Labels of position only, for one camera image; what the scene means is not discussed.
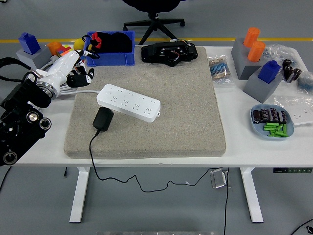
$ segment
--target black office chair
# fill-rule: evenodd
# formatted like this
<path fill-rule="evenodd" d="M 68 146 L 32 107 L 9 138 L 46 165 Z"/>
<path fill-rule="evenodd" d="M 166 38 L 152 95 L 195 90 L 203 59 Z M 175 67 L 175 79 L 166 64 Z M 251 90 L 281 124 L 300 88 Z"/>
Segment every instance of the black office chair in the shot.
<path fill-rule="evenodd" d="M 128 26 L 149 26 L 147 32 L 143 35 L 139 45 L 147 40 L 150 34 L 158 29 L 165 33 L 171 39 L 177 39 L 177 37 L 171 33 L 164 25 L 180 23 L 180 26 L 185 26 L 184 19 L 159 19 L 158 13 L 169 12 L 176 8 L 181 0 L 123 0 L 127 5 L 136 8 L 139 11 L 147 12 L 149 20 L 135 21 L 124 23 L 123 31 L 127 31 Z"/>

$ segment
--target gray felt pad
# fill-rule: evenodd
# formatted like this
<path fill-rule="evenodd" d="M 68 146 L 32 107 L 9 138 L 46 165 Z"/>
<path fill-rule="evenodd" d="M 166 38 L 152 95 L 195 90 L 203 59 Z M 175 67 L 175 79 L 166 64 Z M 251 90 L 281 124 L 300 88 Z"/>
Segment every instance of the gray felt pad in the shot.
<path fill-rule="evenodd" d="M 135 66 L 94 67 L 92 83 L 81 90 L 113 84 L 158 99 L 160 117 L 148 123 L 114 111 L 109 129 L 92 142 L 94 158 L 221 156 L 226 143 L 205 48 L 197 47 L 197 59 L 175 67 L 144 63 L 140 51 L 135 48 Z M 100 108 L 96 96 L 76 95 L 64 146 L 71 158 L 90 158 L 92 123 Z"/>

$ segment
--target gray floor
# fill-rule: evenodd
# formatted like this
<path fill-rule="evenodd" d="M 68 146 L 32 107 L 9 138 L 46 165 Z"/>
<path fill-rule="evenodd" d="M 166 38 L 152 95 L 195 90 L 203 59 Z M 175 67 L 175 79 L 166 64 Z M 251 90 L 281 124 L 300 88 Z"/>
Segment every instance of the gray floor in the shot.
<path fill-rule="evenodd" d="M 311 0 L 226 1 L 187 0 L 160 17 L 185 18 L 186 26 L 168 28 L 179 38 L 244 37 L 251 26 L 260 37 L 312 38 Z M 146 19 L 121 0 L 42 1 L 8 0 L 0 3 L 0 39 L 17 39 L 28 32 L 37 39 L 79 38 L 88 31 L 121 30 L 124 22 Z M 136 38 L 145 29 L 135 30 Z M 153 32 L 154 38 L 165 38 Z M 313 71 L 312 42 L 278 42 L 295 48 Z M 197 46 L 231 46 L 232 42 L 195 42 Z M 0 44 L 0 58 L 16 57 L 20 45 Z M 2 76 L 21 78 L 25 71 L 11 66 Z M 15 84 L 0 81 L 0 100 Z M 0 168 L 0 181 L 7 171 Z M 13 167 L 0 192 L 0 235 L 94 235 L 97 231 L 207 231 L 223 234 L 225 189 L 213 189 L 209 175 L 195 187 L 174 186 L 143 193 L 135 180 L 127 184 L 99 181 L 90 173 L 82 223 L 70 224 L 78 170 L 63 167 Z M 159 189 L 169 180 L 195 183 L 207 168 L 102 168 L 102 177 L 127 179 L 137 174 L 145 190 Z M 264 223 L 252 224 L 240 171 L 229 174 L 228 235 L 288 235 L 313 218 L 312 174 L 273 174 L 272 168 L 253 171 Z M 295 235 L 307 234 L 305 227 Z"/>

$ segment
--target yellow ball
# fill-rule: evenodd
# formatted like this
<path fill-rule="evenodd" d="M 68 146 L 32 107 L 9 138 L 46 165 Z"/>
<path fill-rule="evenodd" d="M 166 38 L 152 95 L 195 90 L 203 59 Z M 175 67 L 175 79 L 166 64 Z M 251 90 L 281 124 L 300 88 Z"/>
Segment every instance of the yellow ball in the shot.
<path fill-rule="evenodd" d="M 83 50 L 84 49 L 84 41 L 83 39 L 79 38 L 76 39 L 76 41 L 74 42 L 74 50 Z"/>

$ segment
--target blue bin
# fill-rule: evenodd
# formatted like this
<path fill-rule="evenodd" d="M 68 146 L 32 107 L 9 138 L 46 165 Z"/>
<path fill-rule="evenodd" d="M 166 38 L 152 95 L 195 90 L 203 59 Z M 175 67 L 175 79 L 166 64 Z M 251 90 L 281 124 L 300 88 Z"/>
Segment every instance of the blue bin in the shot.
<path fill-rule="evenodd" d="M 120 32 L 126 34 L 132 41 L 132 52 L 125 53 L 99 53 L 99 59 L 91 59 L 90 57 L 86 57 L 87 66 L 103 66 L 103 65 L 126 65 L 133 66 L 135 65 L 134 58 L 134 48 L 135 48 L 135 32 L 134 31 L 103 31 L 104 33 L 108 33 L 110 35 Z M 91 36 L 95 32 L 88 32 L 87 35 Z M 90 38 L 87 37 L 85 41 L 84 49 L 90 45 Z"/>

